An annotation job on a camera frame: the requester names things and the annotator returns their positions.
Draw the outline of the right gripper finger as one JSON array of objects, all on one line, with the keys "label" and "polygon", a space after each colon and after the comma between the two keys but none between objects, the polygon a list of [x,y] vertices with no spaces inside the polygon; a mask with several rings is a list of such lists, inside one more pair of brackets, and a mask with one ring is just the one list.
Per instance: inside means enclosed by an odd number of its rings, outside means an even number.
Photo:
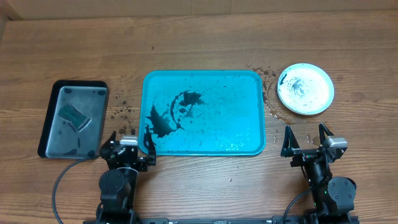
[{"label": "right gripper finger", "polygon": [[294,136],[290,126],[285,127],[285,136],[282,149],[280,152],[281,157],[293,157],[300,150],[300,146]]},{"label": "right gripper finger", "polygon": [[324,123],[319,124],[319,134],[321,145],[329,145],[329,138],[333,136],[333,133],[327,128]]}]

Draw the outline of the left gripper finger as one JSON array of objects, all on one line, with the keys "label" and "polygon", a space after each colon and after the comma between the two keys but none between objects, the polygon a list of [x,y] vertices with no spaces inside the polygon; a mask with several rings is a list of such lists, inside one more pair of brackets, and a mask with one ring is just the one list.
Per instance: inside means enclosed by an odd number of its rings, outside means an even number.
[{"label": "left gripper finger", "polygon": [[100,152],[111,152],[113,150],[114,141],[116,140],[116,131],[113,131],[110,137],[100,147]]},{"label": "left gripper finger", "polygon": [[155,150],[155,144],[152,140],[152,135],[151,133],[145,133],[144,135],[144,145],[146,149],[148,150],[148,156],[150,159],[155,159],[156,158],[156,150]]}]

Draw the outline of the light blue rimmed plate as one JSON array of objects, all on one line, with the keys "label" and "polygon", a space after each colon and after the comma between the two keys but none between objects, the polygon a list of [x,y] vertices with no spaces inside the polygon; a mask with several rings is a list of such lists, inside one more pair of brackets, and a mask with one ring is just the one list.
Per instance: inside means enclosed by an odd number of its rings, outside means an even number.
[{"label": "light blue rimmed plate", "polygon": [[287,67],[277,81],[282,104],[301,115],[316,115],[332,104],[335,88],[330,76],[316,65],[296,63]]}]

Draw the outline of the dark green sponge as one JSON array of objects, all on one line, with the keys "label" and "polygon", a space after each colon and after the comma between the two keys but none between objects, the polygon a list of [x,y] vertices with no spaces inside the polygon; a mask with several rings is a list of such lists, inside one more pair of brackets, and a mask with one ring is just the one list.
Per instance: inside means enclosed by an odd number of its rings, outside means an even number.
[{"label": "dark green sponge", "polygon": [[58,115],[70,123],[76,131],[81,131],[91,121],[87,115],[80,112],[71,104],[63,106],[59,110]]}]

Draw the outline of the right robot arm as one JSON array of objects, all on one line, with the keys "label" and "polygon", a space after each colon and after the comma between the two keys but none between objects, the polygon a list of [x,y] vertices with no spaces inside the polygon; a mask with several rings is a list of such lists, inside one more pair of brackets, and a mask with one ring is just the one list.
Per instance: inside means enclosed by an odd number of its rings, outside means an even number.
[{"label": "right robot arm", "polygon": [[[357,185],[347,177],[334,177],[330,164],[340,159],[348,148],[345,138],[335,136],[323,123],[319,124],[320,146],[301,149],[290,126],[285,127],[280,155],[290,157],[291,167],[299,167],[308,180],[309,189],[296,196],[287,206],[282,223],[358,223],[354,210]],[[288,216],[294,203],[311,194],[314,209],[308,209],[300,217]]]}]

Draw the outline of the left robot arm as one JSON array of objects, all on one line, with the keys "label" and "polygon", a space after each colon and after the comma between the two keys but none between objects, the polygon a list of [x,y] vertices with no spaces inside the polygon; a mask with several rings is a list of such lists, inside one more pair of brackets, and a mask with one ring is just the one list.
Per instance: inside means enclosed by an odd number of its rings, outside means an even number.
[{"label": "left robot arm", "polygon": [[156,165],[155,143],[150,134],[144,137],[148,148],[146,157],[138,155],[139,143],[136,136],[116,140],[116,133],[101,146],[99,156],[109,170],[99,179],[101,203],[96,209],[95,224],[139,224],[142,220],[134,211],[134,197],[140,172]]}]

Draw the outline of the black water tray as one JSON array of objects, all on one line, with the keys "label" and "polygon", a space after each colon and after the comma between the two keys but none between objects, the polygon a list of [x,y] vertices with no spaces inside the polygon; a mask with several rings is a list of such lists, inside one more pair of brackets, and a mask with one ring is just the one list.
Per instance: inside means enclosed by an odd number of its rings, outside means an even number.
[{"label": "black water tray", "polygon": [[52,86],[37,153],[46,159],[94,157],[109,90],[104,81],[58,80]]}]

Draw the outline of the teal plastic tray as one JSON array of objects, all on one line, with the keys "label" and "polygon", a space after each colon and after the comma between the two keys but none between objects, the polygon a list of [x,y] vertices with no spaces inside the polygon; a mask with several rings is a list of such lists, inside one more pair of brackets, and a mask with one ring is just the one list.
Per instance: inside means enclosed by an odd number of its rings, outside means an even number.
[{"label": "teal plastic tray", "polygon": [[139,147],[159,156],[256,156],[266,146],[261,77],[249,70],[157,70],[142,86]]}]

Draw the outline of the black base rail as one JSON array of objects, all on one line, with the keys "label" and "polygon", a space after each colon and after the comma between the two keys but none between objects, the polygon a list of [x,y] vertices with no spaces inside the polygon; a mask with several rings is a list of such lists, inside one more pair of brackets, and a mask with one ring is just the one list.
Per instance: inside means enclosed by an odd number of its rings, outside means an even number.
[{"label": "black base rail", "polygon": [[[169,220],[167,218],[141,218],[137,223],[140,224],[282,224],[283,216],[273,216],[272,218],[237,218],[237,219],[182,219]],[[294,215],[288,216],[285,221],[286,224],[303,224],[309,223],[304,221],[304,218]],[[359,224],[358,217],[351,217],[351,222],[348,220],[331,220],[318,223],[353,223]]]}]

